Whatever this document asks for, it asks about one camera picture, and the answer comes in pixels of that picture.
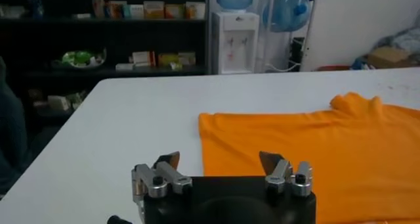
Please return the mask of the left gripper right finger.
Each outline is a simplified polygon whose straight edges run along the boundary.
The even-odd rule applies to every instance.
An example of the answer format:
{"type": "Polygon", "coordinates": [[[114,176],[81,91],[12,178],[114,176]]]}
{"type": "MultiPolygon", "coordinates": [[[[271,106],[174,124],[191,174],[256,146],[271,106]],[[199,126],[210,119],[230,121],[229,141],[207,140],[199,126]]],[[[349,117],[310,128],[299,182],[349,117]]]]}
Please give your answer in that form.
{"type": "Polygon", "coordinates": [[[266,189],[274,194],[284,192],[287,185],[293,196],[306,198],[312,193],[312,166],[309,162],[299,163],[297,171],[281,154],[259,152],[259,158],[266,173],[266,189]]]}

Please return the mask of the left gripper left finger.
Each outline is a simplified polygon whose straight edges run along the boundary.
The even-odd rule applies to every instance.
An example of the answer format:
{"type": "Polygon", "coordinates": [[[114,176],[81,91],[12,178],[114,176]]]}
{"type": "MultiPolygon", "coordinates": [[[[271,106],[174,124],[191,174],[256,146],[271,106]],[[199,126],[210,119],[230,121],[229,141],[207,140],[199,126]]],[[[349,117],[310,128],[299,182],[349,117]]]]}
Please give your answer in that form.
{"type": "Polygon", "coordinates": [[[140,204],[145,196],[164,198],[170,191],[187,195],[193,186],[192,178],[177,171],[180,152],[158,157],[152,167],[137,164],[131,170],[133,202],[140,204]]]}

